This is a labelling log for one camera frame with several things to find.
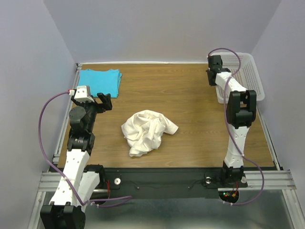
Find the white plastic basket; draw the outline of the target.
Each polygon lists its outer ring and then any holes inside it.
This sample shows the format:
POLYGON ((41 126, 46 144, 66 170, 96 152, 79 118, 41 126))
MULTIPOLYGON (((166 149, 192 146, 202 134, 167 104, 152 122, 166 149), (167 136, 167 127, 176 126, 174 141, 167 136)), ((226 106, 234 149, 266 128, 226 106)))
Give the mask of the white plastic basket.
POLYGON ((254 58, 249 53, 238 52, 241 64, 238 58, 232 52, 214 52, 211 55, 220 55, 223 61, 223 67, 228 68, 231 73, 235 73, 234 79, 248 90, 256 91, 257 101, 262 101, 265 98, 265 93, 261 83, 258 69, 254 58))

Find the white t shirt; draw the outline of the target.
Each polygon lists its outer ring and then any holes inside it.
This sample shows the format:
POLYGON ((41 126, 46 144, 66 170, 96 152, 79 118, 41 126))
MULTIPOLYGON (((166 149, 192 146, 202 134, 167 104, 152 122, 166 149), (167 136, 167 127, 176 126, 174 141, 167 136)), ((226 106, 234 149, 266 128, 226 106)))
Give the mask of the white t shirt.
POLYGON ((179 127, 165 115, 143 110, 133 114, 121 125, 124 138, 130 147, 130 157, 141 157, 158 149, 164 133, 173 135, 179 127))

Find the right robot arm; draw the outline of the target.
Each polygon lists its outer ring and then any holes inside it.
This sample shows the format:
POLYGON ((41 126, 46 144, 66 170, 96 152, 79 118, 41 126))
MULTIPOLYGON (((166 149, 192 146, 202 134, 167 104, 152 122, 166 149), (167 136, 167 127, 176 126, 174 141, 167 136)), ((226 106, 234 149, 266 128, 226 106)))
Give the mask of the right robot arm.
POLYGON ((210 86, 219 86, 228 96, 224 103, 225 124, 229 143, 219 175, 222 185, 230 186, 244 175, 244 146, 247 133, 256 119, 256 92, 243 87, 228 68, 223 67, 220 55, 209 55, 207 76, 210 86))

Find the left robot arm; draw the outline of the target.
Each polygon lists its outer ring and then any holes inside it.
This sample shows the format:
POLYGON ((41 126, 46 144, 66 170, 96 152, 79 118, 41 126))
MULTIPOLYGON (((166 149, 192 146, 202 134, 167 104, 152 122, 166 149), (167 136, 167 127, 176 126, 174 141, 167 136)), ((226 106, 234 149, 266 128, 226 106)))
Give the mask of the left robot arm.
POLYGON ((66 162, 60 171, 61 179, 49 204, 41 207, 40 217, 47 229, 82 229, 85 227, 85 209, 95 188, 106 183, 102 165, 88 165, 95 136, 96 115, 112 109, 110 94, 98 93, 101 103, 93 96, 78 96, 69 91, 75 104, 69 112, 70 131, 66 162))

